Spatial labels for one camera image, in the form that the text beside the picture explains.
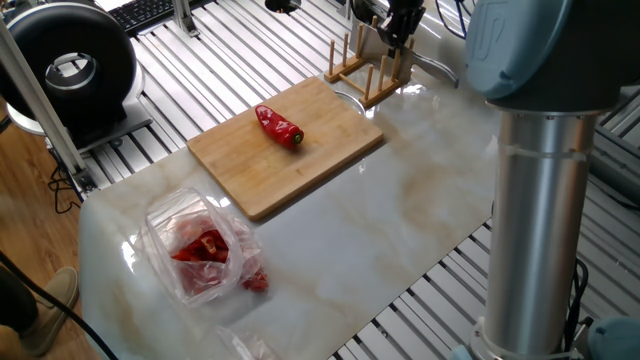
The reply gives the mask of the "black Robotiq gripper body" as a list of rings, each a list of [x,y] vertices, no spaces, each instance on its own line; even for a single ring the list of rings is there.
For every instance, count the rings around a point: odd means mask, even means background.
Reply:
[[[409,16],[420,20],[425,12],[424,0],[389,0],[388,15]]]

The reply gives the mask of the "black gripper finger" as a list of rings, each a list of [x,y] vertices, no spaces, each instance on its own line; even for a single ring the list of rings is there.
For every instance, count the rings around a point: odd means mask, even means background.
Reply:
[[[420,25],[423,12],[406,12],[401,20],[401,45],[404,46]]]
[[[390,48],[396,48],[402,44],[399,31],[401,25],[393,14],[387,16],[384,21],[377,25],[377,33],[381,41]]]

